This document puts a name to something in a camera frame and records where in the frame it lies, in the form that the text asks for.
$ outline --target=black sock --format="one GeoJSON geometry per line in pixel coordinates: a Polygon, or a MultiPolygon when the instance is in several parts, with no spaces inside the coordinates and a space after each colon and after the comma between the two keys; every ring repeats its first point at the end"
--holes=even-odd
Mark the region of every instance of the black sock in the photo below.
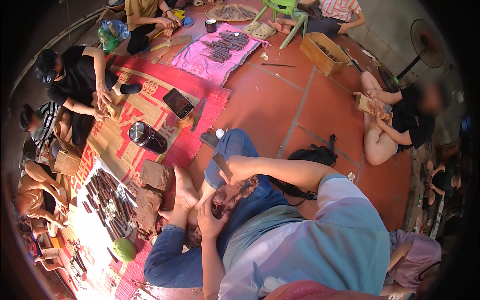
{"type": "Polygon", "coordinates": [[[140,84],[122,84],[120,86],[120,93],[124,94],[136,94],[142,90],[140,84]]]}

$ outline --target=red tile floor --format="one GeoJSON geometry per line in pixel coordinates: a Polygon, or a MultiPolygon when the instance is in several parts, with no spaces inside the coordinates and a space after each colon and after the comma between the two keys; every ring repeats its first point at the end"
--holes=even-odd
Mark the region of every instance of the red tile floor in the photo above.
{"type": "MultiPolygon", "coordinates": [[[[227,0],[226,3],[242,3],[260,10],[260,0],[227,0]]],[[[192,35],[193,38],[205,33],[205,11],[209,5],[188,7],[186,15],[195,24],[178,30],[176,35],[192,35]]],[[[260,21],[272,18],[267,10],[260,21]]],[[[249,22],[231,23],[243,28],[249,22]]],[[[335,152],[338,160],[334,169],[348,175],[353,172],[354,183],[367,195],[377,208],[388,230],[402,226],[410,182],[411,158],[408,152],[395,155],[384,164],[374,167],[363,154],[363,114],[355,109],[352,92],[360,91],[360,73],[353,67],[346,67],[341,73],[325,77],[300,51],[302,42],[296,34],[283,50],[279,46],[285,35],[276,34],[268,41],[272,47],[259,48],[248,57],[229,77],[225,88],[232,94],[214,128],[241,128],[252,138],[261,156],[287,158],[292,152],[307,149],[310,144],[325,145],[332,134],[337,137],[335,152]],[[294,65],[296,68],[262,66],[260,53],[266,51],[269,63],[294,65]]],[[[152,47],[165,42],[161,36],[152,42],[152,47]]],[[[380,80],[380,75],[370,57],[352,39],[339,36],[334,39],[355,58],[364,71],[371,71],[380,80]]],[[[115,50],[115,54],[128,55],[128,41],[115,50]]],[[[182,48],[173,49],[161,60],[167,62],[182,48]]],[[[139,55],[152,60],[160,51],[139,55]]],[[[204,170],[213,154],[213,149],[203,145],[192,161],[188,172],[196,187],[204,179],[204,170]]],[[[296,204],[300,199],[289,199],[296,204]]],[[[306,218],[313,218],[316,203],[305,201],[298,207],[306,218]]],[[[169,290],[169,299],[203,299],[195,290],[169,290]]]]}

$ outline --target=plastic bag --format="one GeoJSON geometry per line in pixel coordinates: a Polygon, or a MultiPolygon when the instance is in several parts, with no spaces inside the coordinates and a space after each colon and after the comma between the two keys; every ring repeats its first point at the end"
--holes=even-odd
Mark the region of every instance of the plastic bag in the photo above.
{"type": "Polygon", "coordinates": [[[103,29],[103,27],[100,27],[98,29],[97,34],[98,34],[98,39],[102,44],[102,48],[107,54],[115,50],[120,44],[118,39],[114,38],[108,31],[103,29]]]}
{"type": "Polygon", "coordinates": [[[102,21],[102,27],[105,31],[109,32],[114,38],[118,39],[119,42],[127,39],[131,33],[128,31],[127,25],[124,22],[119,20],[111,21],[102,21]]]}

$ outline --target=green plastic chair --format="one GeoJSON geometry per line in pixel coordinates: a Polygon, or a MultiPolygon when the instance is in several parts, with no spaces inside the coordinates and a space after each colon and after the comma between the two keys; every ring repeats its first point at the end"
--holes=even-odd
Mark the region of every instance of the green plastic chair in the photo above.
{"type": "Polygon", "coordinates": [[[301,27],[303,23],[303,35],[307,33],[307,24],[308,24],[308,14],[302,10],[297,8],[297,4],[299,0],[263,0],[264,1],[264,9],[255,17],[254,21],[258,21],[258,19],[262,16],[262,14],[270,7],[273,10],[273,20],[275,21],[276,16],[278,13],[282,13],[285,15],[289,15],[292,17],[292,20],[296,20],[297,25],[295,25],[290,34],[287,36],[285,41],[283,41],[280,49],[284,49],[292,40],[293,36],[297,33],[298,29],[301,27]]]}

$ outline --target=person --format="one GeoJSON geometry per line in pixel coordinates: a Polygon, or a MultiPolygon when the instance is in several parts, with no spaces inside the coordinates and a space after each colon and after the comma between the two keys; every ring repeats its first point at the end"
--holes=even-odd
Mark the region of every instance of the person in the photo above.
{"type": "Polygon", "coordinates": [[[455,191],[462,186],[462,179],[458,173],[455,157],[448,160],[446,165],[439,165],[434,168],[431,160],[427,162],[427,169],[432,174],[432,183],[428,193],[428,205],[433,205],[442,197],[451,198],[455,191]]]}
{"type": "Polygon", "coordinates": [[[120,96],[142,89],[139,84],[118,82],[119,77],[105,64],[103,50],[83,46],[72,46],[61,55],[46,49],[36,59],[35,76],[47,85],[50,99],[73,112],[72,142],[76,146],[86,143],[94,120],[108,117],[102,109],[111,103],[111,90],[120,96]],[[97,108],[92,106],[94,92],[97,108]]]}
{"type": "MultiPolygon", "coordinates": [[[[304,5],[314,2],[315,0],[300,1],[304,5]]],[[[320,9],[324,19],[309,20],[307,33],[321,32],[328,38],[334,38],[347,33],[350,28],[361,26],[366,22],[357,0],[320,0],[320,9]],[[353,14],[357,16],[357,20],[352,22],[353,14]]],[[[288,35],[297,21],[286,15],[283,18],[276,18],[274,22],[268,21],[268,24],[274,26],[278,32],[288,35]]]]}
{"type": "Polygon", "coordinates": [[[393,113],[392,126],[378,115],[363,114],[365,158],[374,166],[411,147],[418,149],[429,141],[435,118],[443,114],[452,101],[451,93],[440,79],[417,82],[394,94],[383,91],[370,72],[362,73],[361,84],[365,96],[387,113],[393,113]]]}
{"type": "Polygon", "coordinates": [[[28,258],[35,265],[41,262],[42,266],[48,272],[57,269],[62,269],[66,272],[65,268],[59,263],[47,263],[47,259],[59,258],[60,256],[57,249],[56,251],[51,251],[53,253],[50,253],[47,249],[40,249],[37,241],[38,236],[46,232],[48,232],[48,229],[45,227],[35,227],[31,232],[23,232],[25,245],[28,250],[28,258]]]}
{"type": "Polygon", "coordinates": [[[434,239],[414,232],[398,229],[389,234],[390,264],[380,295],[417,293],[423,280],[431,282],[438,274],[442,247],[434,239]]]}
{"type": "Polygon", "coordinates": [[[272,283],[297,280],[380,294],[389,262],[388,232],[350,180],[319,163],[259,157],[240,129],[229,130],[215,153],[222,154],[233,177],[226,179],[211,160],[198,192],[186,171],[175,166],[175,206],[161,213],[168,224],[145,262],[148,282],[165,288],[203,286],[206,299],[258,299],[268,295],[272,283]],[[259,182],[253,193],[231,213],[214,218],[209,196],[255,174],[259,182]],[[268,175],[318,191],[316,219],[305,220],[273,190],[268,175]],[[202,245],[182,253],[192,211],[202,245]]]}
{"type": "Polygon", "coordinates": [[[182,26],[182,21],[173,14],[176,0],[126,0],[128,30],[132,37],[127,51],[131,55],[150,49],[150,40],[160,31],[182,26]]]}
{"type": "Polygon", "coordinates": [[[53,101],[41,105],[36,111],[24,104],[20,112],[20,128],[24,132],[30,132],[33,142],[44,157],[52,155],[57,158],[58,151],[61,150],[60,143],[68,143],[72,139],[70,113],[53,101]],[[52,144],[55,136],[61,140],[60,143],[52,144]]]}
{"type": "Polygon", "coordinates": [[[67,209],[67,200],[62,195],[62,187],[53,179],[54,174],[47,165],[29,160],[25,163],[25,172],[13,199],[15,210],[20,216],[47,220],[48,234],[55,237],[58,228],[65,228],[61,211],[67,209]]]}

